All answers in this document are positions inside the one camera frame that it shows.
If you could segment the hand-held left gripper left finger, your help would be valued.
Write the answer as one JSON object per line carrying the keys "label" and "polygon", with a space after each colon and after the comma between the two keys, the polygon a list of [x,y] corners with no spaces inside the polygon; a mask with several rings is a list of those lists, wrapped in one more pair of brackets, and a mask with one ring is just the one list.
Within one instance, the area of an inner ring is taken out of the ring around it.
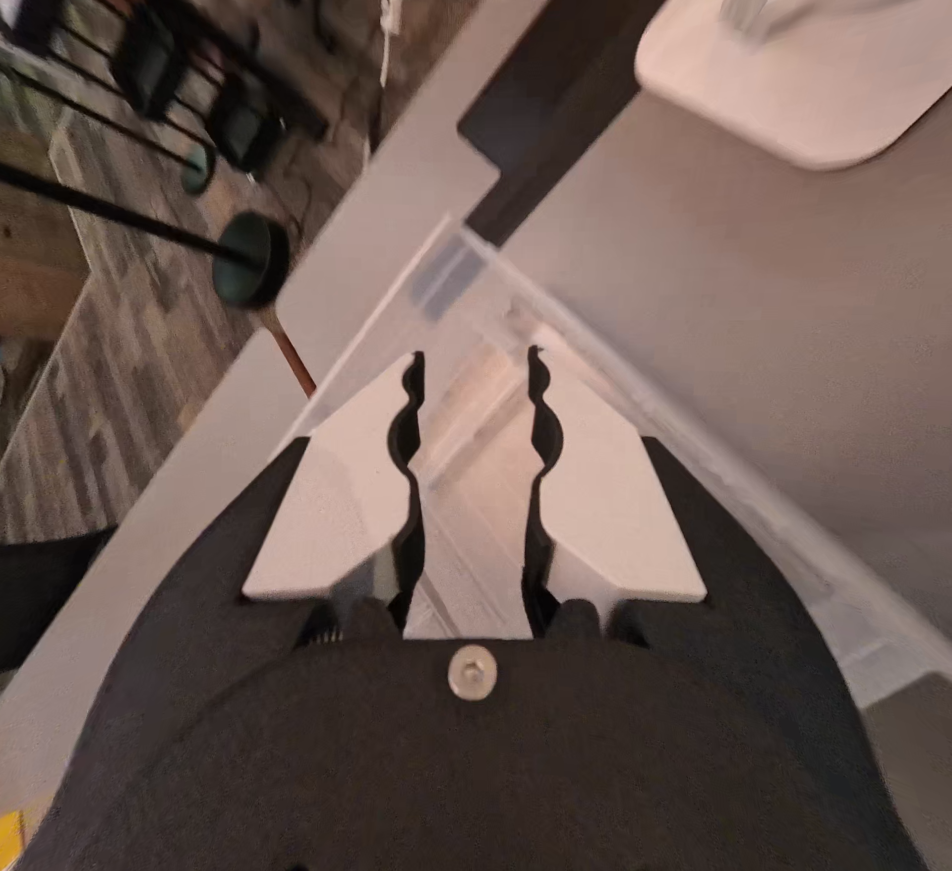
{"label": "hand-held left gripper left finger", "polygon": [[411,460],[420,449],[422,351],[397,358],[292,446],[303,454],[242,587],[251,601],[364,597],[407,624],[425,535]]}

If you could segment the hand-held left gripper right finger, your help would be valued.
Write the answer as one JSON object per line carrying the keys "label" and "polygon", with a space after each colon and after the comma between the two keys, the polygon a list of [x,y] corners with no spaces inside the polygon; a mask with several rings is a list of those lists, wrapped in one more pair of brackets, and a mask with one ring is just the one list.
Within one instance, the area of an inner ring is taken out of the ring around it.
{"label": "hand-held left gripper right finger", "polygon": [[635,425],[544,350],[528,350],[525,612],[544,634],[568,601],[601,629],[625,602],[701,603],[707,586]]}

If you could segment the large translucent storage bin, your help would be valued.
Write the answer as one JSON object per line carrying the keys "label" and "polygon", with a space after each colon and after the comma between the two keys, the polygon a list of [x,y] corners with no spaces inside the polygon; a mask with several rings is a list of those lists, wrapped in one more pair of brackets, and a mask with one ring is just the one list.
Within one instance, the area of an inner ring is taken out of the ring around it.
{"label": "large translucent storage bin", "polygon": [[528,350],[541,347],[684,465],[791,584],[868,708],[928,675],[950,640],[802,511],[688,422],[660,391],[496,250],[454,221],[429,235],[328,370],[284,448],[389,367],[422,351],[419,484],[425,564],[410,636],[530,636],[522,603],[530,486]]}

